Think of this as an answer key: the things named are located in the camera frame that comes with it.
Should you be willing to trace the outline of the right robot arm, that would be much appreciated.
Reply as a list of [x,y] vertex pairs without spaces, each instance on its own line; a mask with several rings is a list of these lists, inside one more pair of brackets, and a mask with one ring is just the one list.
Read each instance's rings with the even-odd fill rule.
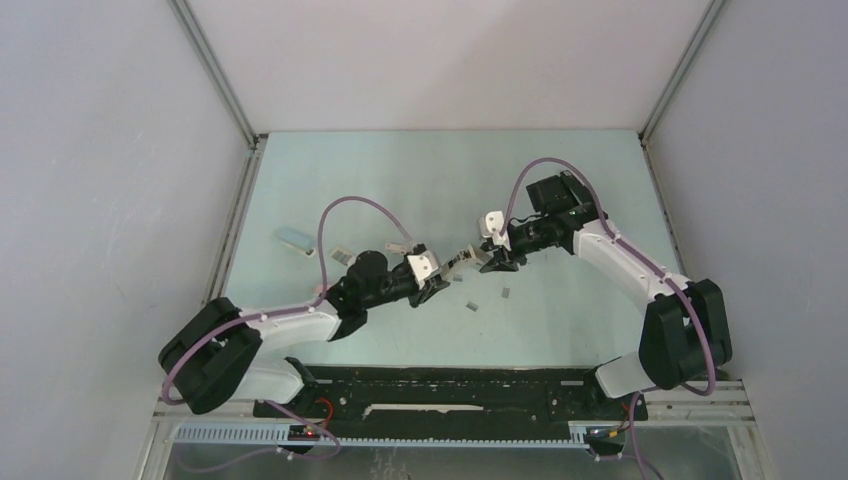
[[513,221],[503,211],[480,218],[481,248],[490,256],[482,271],[515,272],[530,254],[561,248],[604,274],[643,315],[637,350],[591,370],[581,392],[588,414],[606,418],[631,393],[717,377],[733,347],[715,282],[690,280],[653,261],[615,228],[593,188],[572,171],[536,181],[526,191],[529,218]]

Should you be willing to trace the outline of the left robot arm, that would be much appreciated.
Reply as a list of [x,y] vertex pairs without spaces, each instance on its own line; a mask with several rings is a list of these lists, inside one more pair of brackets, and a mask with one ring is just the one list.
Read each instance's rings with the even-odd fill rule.
[[344,339],[366,324],[371,309],[400,300],[416,308],[449,284],[419,244],[395,267],[380,252],[359,254],[318,306],[246,313],[226,297],[214,299],[160,351],[161,398],[196,415],[231,400],[263,400],[304,416],[316,403],[314,379],[287,350]]

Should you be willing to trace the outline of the staple box tray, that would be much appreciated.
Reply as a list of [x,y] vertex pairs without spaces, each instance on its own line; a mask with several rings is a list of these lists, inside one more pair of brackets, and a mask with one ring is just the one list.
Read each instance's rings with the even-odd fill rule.
[[350,266],[356,259],[356,254],[342,247],[335,247],[330,251],[330,257],[336,262]]

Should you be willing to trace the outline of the white staple box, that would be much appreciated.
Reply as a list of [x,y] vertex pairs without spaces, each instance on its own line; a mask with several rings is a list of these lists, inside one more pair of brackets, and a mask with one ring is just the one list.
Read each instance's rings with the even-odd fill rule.
[[386,242],[385,243],[385,251],[388,252],[388,253],[391,253],[391,254],[408,255],[413,251],[413,249],[414,249],[413,245],[406,244],[406,243],[393,243],[393,242]]

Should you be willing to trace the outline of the beige and black large stapler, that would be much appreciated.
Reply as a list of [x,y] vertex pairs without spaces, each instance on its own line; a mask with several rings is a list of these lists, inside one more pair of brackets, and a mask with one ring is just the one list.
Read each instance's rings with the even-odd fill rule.
[[441,266],[440,276],[445,281],[451,281],[465,270],[480,271],[491,259],[490,253],[469,244]]

